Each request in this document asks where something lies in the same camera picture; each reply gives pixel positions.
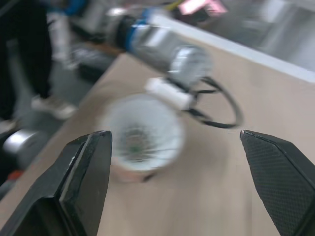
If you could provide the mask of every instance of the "red object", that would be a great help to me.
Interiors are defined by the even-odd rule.
[[[183,15],[191,15],[203,7],[210,15],[218,16],[227,12],[220,0],[186,0],[178,6]]]
[[[22,174],[23,171],[13,171],[11,174],[8,175],[7,180],[17,180]]]

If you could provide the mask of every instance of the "white sneaker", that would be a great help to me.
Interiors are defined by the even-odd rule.
[[[17,127],[17,120],[0,120],[0,134],[12,131]]]
[[[41,112],[49,112],[57,119],[68,119],[76,111],[77,108],[55,96],[46,99],[36,96],[32,99],[31,107]]]

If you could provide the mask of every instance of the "person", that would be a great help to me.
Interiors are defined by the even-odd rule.
[[[16,94],[8,65],[7,41],[17,38],[22,65],[28,82],[37,94],[31,107],[51,113],[58,119],[71,117],[76,108],[52,94],[49,75],[52,46],[46,19],[46,7],[38,0],[0,1],[0,131],[16,127],[13,117]]]

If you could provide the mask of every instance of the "person's leg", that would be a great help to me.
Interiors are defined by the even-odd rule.
[[[23,1],[17,17],[21,58],[29,82],[39,94],[33,99],[32,108],[50,112],[59,119],[69,118],[75,107],[51,95],[52,46],[45,7],[36,0]]]
[[[9,72],[6,47],[8,26],[11,26],[9,23],[9,14],[0,18],[0,133],[16,126],[12,121],[16,96]]]
[[[23,1],[17,15],[17,38],[27,78],[42,98],[50,95],[52,48],[45,7],[35,0]]]
[[[15,91],[13,88],[6,51],[6,41],[0,37],[0,118],[12,119],[15,105]]]

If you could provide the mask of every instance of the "gray floor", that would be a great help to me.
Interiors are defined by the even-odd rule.
[[[45,132],[51,137],[63,124],[49,114],[36,112],[31,109],[31,99],[34,96],[21,67],[20,59],[14,43],[9,45],[10,69],[16,88],[18,102],[16,116],[21,119],[23,128]],[[51,74],[53,92],[59,97],[79,105],[93,84],[82,80],[74,71],[64,70],[55,63]]]

